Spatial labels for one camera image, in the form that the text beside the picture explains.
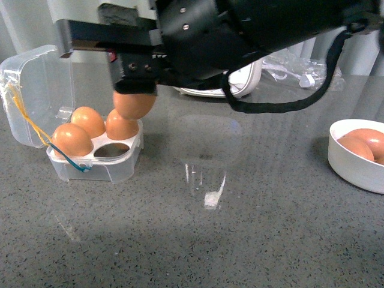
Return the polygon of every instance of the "speckled countertop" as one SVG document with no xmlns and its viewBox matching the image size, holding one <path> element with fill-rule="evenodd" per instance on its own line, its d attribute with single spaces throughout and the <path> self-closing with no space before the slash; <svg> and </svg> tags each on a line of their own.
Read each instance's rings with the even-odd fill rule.
<svg viewBox="0 0 384 288">
<path fill-rule="evenodd" d="M 74 72 L 77 106 L 106 115 L 105 67 Z M 1 112 L 0 286 L 383 286 L 384 197 L 335 174 L 327 145 L 339 119 L 384 121 L 384 80 L 346 81 L 283 115 L 159 87 L 135 174 L 120 184 L 60 180 Z M 266 81 L 250 98 L 296 93 Z"/>
</svg>

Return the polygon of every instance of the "brown egg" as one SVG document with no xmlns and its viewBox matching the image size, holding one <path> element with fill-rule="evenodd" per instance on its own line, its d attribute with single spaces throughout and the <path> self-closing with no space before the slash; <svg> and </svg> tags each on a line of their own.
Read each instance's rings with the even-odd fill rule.
<svg viewBox="0 0 384 288">
<path fill-rule="evenodd" d="M 137 120 L 125 119 L 113 109 L 106 121 L 106 131 L 109 139 L 124 140 L 135 136 L 139 132 L 139 125 Z"/>
<path fill-rule="evenodd" d="M 115 105 L 118 113 L 126 119 L 143 118 L 152 109 L 155 100 L 155 95 L 113 92 L 113 105 Z"/>
<path fill-rule="evenodd" d="M 71 118 L 71 123 L 82 127 L 91 138 L 103 135 L 106 126 L 101 115 L 90 107 L 77 108 Z"/>
<path fill-rule="evenodd" d="M 89 134 L 73 123 L 60 125 L 52 136 L 52 143 L 67 156 L 85 156 L 94 145 Z"/>
<path fill-rule="evenodd" d="M 350 152 L 355 153 L 367 160 L 374 161 L 371 149 L 368 147 L 367 144 L 365 144 L 363 140 L 344 136 L 338 139 L 337 142 L 340 143 L 341 146 L 348 149 Z"/>
<path fill-rule="evenodd" d="M 374 129 L 362 128 L 353 130 L 346 136 L 363 140 L 371 149 L 375 159 L 384 156 L 384 133 Z"/>
<path fill-rule="evenodd" d="M 384 157 L 381 157 L 381 158 L 377 159 L 377 160 L 376 160 L 376 163 L 377 163 L 377 164 L 384 165 Z"/>
</svg>

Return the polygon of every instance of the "yellow wire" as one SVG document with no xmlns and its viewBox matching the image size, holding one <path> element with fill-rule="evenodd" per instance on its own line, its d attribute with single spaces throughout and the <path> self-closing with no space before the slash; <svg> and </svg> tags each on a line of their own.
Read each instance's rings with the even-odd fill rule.
<svg viewBox="0 0 384 288">
<path fill-rule="evenodd" d="M 36 125 L 31 119 L 30 117 L 28 116 L 28 113 L 27 111 L 25 110 L 25 107 L 22 103 L 22 101 L 20 100 L 20 97 L 19 97 L 19 93 L 16 91 L 15 87 L 13 85 L 8 85 L 9 88 L 11 89 L 12 93 L 13 93 L 13 97 L 12 97 L 12 100 L 14 101 L 16 107 L 18 108 L 18 110 L 20 111 L 20 113 L 23 115 L 24 119 L 28 121 L 28 123 L 32 126 L 32 128 L 36 131 L 37 133 L 37 136 L 40 138 L 41 142 L 46 145 L 46 146 L 50 146 L 49 143 L 47 141 L 45 141 L 45 139 L 42 137 L 42 135 L 44 135 L 45 137 L 47 137 L 48 141 L 49 142 L 52 142 L 52 139 L 51 137 L 45 133 L 43 131 L 43 129 L 41 129 L 38 125 Z"/>
</svg>

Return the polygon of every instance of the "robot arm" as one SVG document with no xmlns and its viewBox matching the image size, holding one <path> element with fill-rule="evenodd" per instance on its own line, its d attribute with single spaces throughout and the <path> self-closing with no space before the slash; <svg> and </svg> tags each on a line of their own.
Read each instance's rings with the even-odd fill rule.
<svg viewBox="0 0 384 288">
<path fill-rule="evenodd" d="M 151 7 L 156 22 L 110 4 L 99 7 L 104 24 L 59 20 L 62 56 L 73 50 L 108 51 L 113 87 L 122 94 L 153 94 L 156 84 L 222 88 L 237 111 L 283 113 L 320 99 L 344 41 L 380 29 L 383 22 L 379 0 L 152 0 Z M 230 93 L 232 71 L 341 26 L 346 30 L 328 53 L 327 79 L 310 99 L 260 105 L 239 102 Z"/>
</svg>

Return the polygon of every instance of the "blue wire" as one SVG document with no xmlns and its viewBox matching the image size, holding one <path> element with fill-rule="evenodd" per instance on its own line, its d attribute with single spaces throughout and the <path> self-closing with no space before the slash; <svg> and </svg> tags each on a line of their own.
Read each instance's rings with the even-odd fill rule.
<svg viewBox="0 0 384 288">
<path fill-rule="evenodd" d="M 49 143 L 49 145 L 56 151 L 58 151 L 61 155 L 64 156 L 64 158 L 73 166 L 75 167 L 77 170 L 81 171 L 81 172 L 85 172 L 85 171 L 89 171 L 91 168 L 90 167 L 80 167 L 79 165 L 77 165 L 75 162 L 73 162 L 68 156 L 66 156 L 64 154 L 64 152 L 62 152 L 59 148 L 57 148 L 54 144 L 52 143 Z"/>
</svg>

